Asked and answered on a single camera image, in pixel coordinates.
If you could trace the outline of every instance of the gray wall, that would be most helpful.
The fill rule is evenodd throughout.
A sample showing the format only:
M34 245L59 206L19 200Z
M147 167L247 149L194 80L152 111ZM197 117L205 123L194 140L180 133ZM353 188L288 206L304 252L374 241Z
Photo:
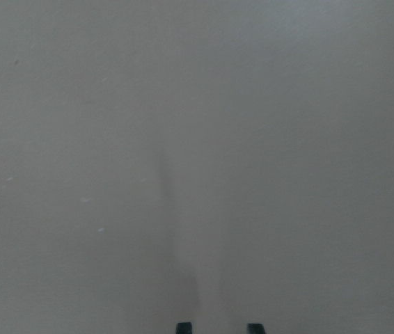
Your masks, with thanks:
M0 334L394 333L394 1L0 0Z

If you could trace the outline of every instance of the black object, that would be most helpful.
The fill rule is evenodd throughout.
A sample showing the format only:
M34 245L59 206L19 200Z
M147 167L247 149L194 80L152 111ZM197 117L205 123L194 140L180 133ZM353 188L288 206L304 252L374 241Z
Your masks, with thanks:
M246 331L248 334L266 334L264 325L262 324L248 324Z
M175 327L175 334L192 334L192 324L190 322L179 322Z

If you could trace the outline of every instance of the gray floor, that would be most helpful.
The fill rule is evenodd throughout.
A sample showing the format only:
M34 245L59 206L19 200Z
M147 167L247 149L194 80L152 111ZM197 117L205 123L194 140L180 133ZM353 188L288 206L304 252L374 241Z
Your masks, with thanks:
M0 0L0 334L394 333L394 1Z

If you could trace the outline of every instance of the gray surface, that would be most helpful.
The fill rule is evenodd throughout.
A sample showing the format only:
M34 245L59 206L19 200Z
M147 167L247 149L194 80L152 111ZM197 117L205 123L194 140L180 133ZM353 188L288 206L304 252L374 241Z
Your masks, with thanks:
M0 0L0 334L394 333L394 1Z

